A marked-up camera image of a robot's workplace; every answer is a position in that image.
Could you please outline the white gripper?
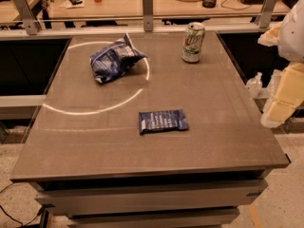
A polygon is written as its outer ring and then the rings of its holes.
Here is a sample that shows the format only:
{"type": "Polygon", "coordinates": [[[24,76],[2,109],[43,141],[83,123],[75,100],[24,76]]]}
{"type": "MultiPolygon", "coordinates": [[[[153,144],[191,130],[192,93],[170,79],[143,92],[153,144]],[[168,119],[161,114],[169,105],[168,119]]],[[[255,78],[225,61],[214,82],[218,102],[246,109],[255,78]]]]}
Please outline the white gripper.
{"type": "MultiPolygon", "coordinates": [[[[278,45],[278,54],[290,62],[304,62],[304,0],[298,0],[289,13],[264,32],[260,45],[278,45]]],[[[260,122],[268,128],[284,124],[304,102],[304,64],[290,63],[280,72],[275,94],[264,106],[260,122]]]]}

